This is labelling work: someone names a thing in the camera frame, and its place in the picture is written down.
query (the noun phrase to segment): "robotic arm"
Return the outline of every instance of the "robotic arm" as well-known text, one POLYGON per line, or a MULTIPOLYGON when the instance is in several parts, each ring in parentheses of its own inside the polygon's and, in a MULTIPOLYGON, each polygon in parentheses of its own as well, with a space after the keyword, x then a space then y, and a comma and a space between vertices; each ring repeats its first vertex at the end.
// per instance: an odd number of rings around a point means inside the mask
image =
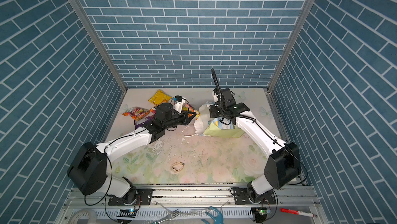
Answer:
MULTIPOLYGON (((294 143, 286 144, 264 125, 256 120, 244 103, 236 104, 229 89, 221 89, 212 69, 216 88, 213 92, 215 104, 210 106, 210 117, 229 119, 243 129, 268 157, 264 174, 248 183, 248 195, 252 202, 263 200, 266 192, 279 189, 300 174, 299 150, 294 143)), ((162 103, 156 109, 154 119, 133 132, 99 143, 82 145, 70 165, 67 175, 77 185, 83 195, 103 192, 113 195, 120 202, 130 205, 136 200, 136 187, 125 177, 109 174, 112 162, 137 147, 155 142, 165 134, 165 130, 177 125, 188 125, 196 116, 195 112, 183 111, 186 100, 175 96, 175 106, 162 103)))

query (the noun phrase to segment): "black mounting plate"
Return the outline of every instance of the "black mounting plate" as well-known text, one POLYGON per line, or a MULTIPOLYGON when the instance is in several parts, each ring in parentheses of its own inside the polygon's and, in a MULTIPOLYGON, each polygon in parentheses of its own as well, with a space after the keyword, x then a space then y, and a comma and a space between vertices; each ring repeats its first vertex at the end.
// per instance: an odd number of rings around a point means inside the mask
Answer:
MULTIPOLYGON (((261 204, 253 203, 248 197, 247 188, 238 188, 234 187, 232 189, 234 191, 234 204, 236 205, 246 205, 246 204, 261 204)), ((269 204, 275 204, 274 192, 268 191, 264 194, 265 199, 269 202, 269 204)))
MULTIPOLYGON (((138 196, 141 196, 141 205, 150 205, 150 202, 152 200, 152 189, 137 189, 138 196)), ((123 204, 123 201, 121 198, 113 196, 112 198, 109 198, 109 203, 108 206, 126 206, 123 204)))

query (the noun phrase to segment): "blue brick wall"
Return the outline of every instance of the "blue brick wall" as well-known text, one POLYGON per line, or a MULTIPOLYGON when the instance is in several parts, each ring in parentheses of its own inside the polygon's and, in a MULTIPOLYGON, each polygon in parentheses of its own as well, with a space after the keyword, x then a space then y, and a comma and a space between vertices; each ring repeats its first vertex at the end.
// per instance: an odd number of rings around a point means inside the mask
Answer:
POLYGON ((331 223, 397 223, 397 0, 315 0, 274 96, 331 223))
POLYGON ((53 222, 121 90, 67 0, 0 0, 0 223, 53 222))
POLYGON ((305 0, 80 0, 129 88, 266 87, 305 0))

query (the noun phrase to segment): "fork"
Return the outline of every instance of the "fork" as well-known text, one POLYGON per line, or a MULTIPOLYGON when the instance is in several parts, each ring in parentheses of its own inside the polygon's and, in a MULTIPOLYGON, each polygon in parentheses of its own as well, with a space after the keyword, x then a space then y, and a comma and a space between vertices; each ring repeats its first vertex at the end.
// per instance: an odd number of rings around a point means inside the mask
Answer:
POLYGON ((163 221, 166 221, 166 220, 172 220, 175 217, 177 217, 179 214, 180 214, 180 212, 178 210, 174 210, 174 211, 170 212, 169 214, 167 214, 166 217, 161 218, 160 220, 157 220, 155 222, 152 222, 151 224, 159 224, 159 223, 161 223, 163 221))

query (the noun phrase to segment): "red marker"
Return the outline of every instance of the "red marker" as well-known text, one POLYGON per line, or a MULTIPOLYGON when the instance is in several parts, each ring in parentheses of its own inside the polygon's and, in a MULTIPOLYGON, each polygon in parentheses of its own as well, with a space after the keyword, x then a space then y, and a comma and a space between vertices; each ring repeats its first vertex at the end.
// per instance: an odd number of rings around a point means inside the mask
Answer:
POLYGON ((298 214, 298 215, 303 215, 303 216, 308 216, 308 217, 317 217, 315 214, 312 214, 312 213, 296 211, 296 210, 291 210, 291 209, 281 208, 281 212, 290 213, 290 214, 298 214))

